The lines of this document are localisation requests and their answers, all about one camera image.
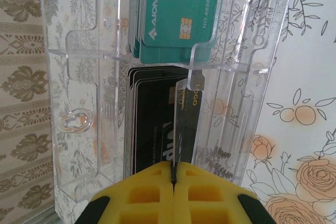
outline yellow device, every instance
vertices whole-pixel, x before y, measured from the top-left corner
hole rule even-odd
[[[96,194],[76,224],[276,224],[257,197],[189,163],[155,164]]]

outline wallpaper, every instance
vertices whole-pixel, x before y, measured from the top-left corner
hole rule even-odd
[[[46,0],[49,48],[64,49],[66,34],[70,30],[88,30],[94,27],[94,1]],[[256,135],[252,139],[253,145],[242,186],[256,193],[279,224],[336,223],[336,92],[333,88],[333,79],[336,77],[336,58],[333,56],[336,45],[335,1],[290,0],[276,62]],[[104,12],[109,14],[113,3],[106,2],[104,5]],[[124,42],[129,24],[126,6],[127,4],[122,6],[121,12]],[[251,24],[249,28],[253,29],[254,26],[255,24]],[[90,33],[84,33],[82,39],[88,48],[95,47]],[[57,113],[61,115],[65,111],[71,111],[74,104],[85,108],[91,106],[90,103],[93,105],[93,90],[89,83],[93,78],[95,63],[81,60],[73,66],[73,76],[84,89],[69,94],[67,90],[75,88],[66,77],[65,63],[53,55],[51,61],[51,95]],[[121,65],[122,83],[125,83],[125,68],[125,65]],[[261,81],[265,81],[262,76],[258,77],[257,83]],[[30,94],[15,95],[28,97]],[[124,92],[120,95],[121,100],[124,99]],[[223,118],[229,118],[232,126],[238,127],[237,116],[221,97],[216,101],[209,100],[208,106],[212,103],[216,109],[213,127],[217,127]],[[124,103],[120,104],[119,126],[122,127]],[[76,138],[79,143],[77,146],[72,145],[63,135],[57,137],[64,140],[59,142],[62,143],[62,155],[65,157],[63,162],[71,162],[78,157],[74,160],[73,169],[66,171],[70,178],[94,168],[94,158],[91,158],[95,156],[95,138],[92,132],[84,134],[81,139]],[[219,151],[220,158],[230,156],[230,153]],[[222,169],[218,169],[217,174],[225,178],[233,176]],[[56,211],[65,223],[74,223],[88,203],[84,201],[75,204],[57,186],[55,201]]]
[[[40,0],[0,0],[0,223],[54,204]]]

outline stack of cards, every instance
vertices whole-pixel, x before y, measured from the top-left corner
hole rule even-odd
[[[175,104],[175,94],[181,92],[176,90],[176,83],[186,79],[187,75],[188,70],[179,67],[129,70],[125,112],[125,177],[158,162],[173,160],[176,109],[190,115],[189,118],[179,119],[177,131],[183,161],[191,162],[202,93],[186,90]]]
[[[130,51],[142,63],[189,62],[192,47],[212,37],[217,2],[130,0]],[[197,61],[209,59],[202,55]]]

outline damask wallpaper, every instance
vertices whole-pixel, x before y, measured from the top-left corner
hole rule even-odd
[[[54,204],[40,0],[0,0],[0,223]]]

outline teal card stack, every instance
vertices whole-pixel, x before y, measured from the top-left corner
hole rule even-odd
[[[189,62],[209,42],[218,0],[131,0],[129,48],[142,63]],[[207,61],[210,53],[198,57]]]

